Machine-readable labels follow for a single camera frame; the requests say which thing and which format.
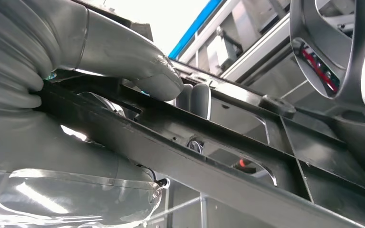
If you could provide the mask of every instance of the blue trim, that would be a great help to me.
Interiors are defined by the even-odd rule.
[[[208,17],[212,14],[221,1],[222,0],[210,0],[208,4],[206,4],[205,8],[203,8],[198,17],[191,24],[190,28],[185,32],[184,36],[182,36],[180,41],[171,51],[169,58],[177,58],[191,38],[195,35],[195,32],[198,31],[202,24],[204,24],[206,19],[208,19]]]

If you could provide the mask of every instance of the red component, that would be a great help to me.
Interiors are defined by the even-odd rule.
[[[241,167],[243,167],[243,168],[245,167],[245,164],[244,164],[244,160],[243,159],[240,159],[239,164],[240,164]]]
[[[332,91],[334,91],[334,93],[338,92],[338,87],[331,81],[331,79],[329,79],[324,72],[322,72],[320,70],[320,68],[317,67],[317,63],[314,60],[314,58],[307,53],[305,50],[302,50],[301,53],[303,54],[303,56],[310,61],[311,65],[313,65],[314,70],[316,71],[317,75],[322,78],[322,80],[324,80],[324,82],[326,82],[328,85],[331,86]]]

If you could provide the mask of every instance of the gray surface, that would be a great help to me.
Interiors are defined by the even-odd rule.
[[[191,92],[192,92],[192,85],[191,84],[185,84],[184,89],[178,95],[178,97],[175,99],[175,106],[185,110],[189,111],[191,107]]]
[[[207,84],[197,84],[192,89],[190,112],[204,119],[210,119],[211,89]]]

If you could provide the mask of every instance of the clear plastic sheet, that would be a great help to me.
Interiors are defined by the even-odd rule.
[[[135,227],[151,216],[161,197],[153,182],[0,171],[0,228]]]

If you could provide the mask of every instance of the transparent plastic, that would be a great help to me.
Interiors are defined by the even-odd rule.
[[[161,197],[153,182],[0,171],[0,227],[135,227],[151,216]]]

